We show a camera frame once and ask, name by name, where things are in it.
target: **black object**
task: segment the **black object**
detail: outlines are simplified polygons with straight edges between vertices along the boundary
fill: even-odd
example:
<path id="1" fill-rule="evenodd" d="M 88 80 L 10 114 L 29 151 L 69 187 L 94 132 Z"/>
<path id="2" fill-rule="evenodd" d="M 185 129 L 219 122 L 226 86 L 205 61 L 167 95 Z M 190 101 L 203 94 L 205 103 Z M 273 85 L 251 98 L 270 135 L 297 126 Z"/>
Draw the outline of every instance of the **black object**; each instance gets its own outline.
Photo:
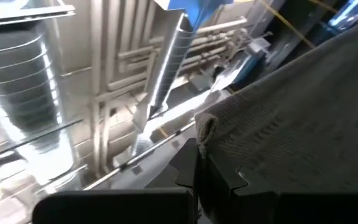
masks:
<path id="1" fill-rule="evenodd" d="M 57 193 L 32 223 L 196 223 L 198 198 L 216 224 L 358 223 L 358 193 L 277 192 L 225 152 L 201 160 L 195 139 L 146 189 Z"/>
<path id="2" fill-rule="evenodd" d="M 180 188 L 61 192 L 37 204 L 32 223 L 192 223 L 192 205 Z"/>
<path id="3" fill-rule="evenodd" d="M 32 223 L 196 223 L 197 160 L 195 139 L 190 139 L 168 165 L 171 182 L 156 180 L 140 190 L 60 192 L 35 206 Z"/>

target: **gray fabric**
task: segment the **gray fabric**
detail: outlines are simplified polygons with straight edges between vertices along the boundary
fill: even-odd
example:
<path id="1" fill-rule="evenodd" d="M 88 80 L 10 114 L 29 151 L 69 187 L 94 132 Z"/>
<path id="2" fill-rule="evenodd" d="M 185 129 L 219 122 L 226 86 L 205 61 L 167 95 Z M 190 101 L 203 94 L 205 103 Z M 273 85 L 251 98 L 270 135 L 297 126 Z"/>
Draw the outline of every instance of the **gray fabric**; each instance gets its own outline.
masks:
<path id="1" fill-rule="evenodd" d="M 274 190 L 358 190 L 358 26 L 196 117 L 202 154 L 223 150 Z"/>

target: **ductwork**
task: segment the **ductwork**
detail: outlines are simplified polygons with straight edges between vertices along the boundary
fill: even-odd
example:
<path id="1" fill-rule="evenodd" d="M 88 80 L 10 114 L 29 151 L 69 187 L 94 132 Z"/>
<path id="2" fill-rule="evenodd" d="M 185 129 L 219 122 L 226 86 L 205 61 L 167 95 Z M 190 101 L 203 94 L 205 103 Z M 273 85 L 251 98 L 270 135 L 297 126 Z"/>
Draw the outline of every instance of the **ductwork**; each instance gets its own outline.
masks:
<path id="1" fill-rule="evenodd" d="M 166 102 L 172 83 L 177 77 L 182 61 L 195 37 L 195 30 L 193 30 L 187 15 L 182 10 L 172 11 L 172 13 L 175 14 L 173 16 L 176 21 L 167 30 L 165 41 L 147 86 L 149 118 L 158 112 Z"/>
<path id="2" fill-rule="evenodd" d="M 0 128 L 12 144 L 62 123 L 60 62 L 52 46 L 43 21 L 0 26 Z M 16 150 L 41 184 L 73 165 L 64 130 Z"/>

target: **blue object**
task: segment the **blue object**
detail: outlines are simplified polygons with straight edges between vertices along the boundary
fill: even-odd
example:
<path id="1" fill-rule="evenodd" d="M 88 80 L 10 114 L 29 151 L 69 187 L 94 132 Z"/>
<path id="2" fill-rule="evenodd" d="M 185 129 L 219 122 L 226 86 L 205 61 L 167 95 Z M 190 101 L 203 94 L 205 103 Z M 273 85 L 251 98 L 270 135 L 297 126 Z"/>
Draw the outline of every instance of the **blue object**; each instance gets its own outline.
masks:
<path id="1" fill-rule="evenodd" d="M 222 4 L 233 3 L 233 0 L 171 0 L 168 9 L 184 9 L 194 30 Z"/>

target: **metal sheet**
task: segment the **metal sheet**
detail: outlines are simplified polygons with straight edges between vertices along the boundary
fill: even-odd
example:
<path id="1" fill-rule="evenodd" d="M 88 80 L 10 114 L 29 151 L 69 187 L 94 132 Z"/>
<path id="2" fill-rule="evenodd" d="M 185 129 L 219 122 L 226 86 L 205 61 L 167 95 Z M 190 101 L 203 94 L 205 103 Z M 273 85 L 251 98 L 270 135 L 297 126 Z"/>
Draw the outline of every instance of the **metal sheet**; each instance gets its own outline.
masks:
<path id="1" fill-rule="evenodd" d="M 0 25 L 74 15 L 75 8 L 61 0 L 0 1 Z"/>

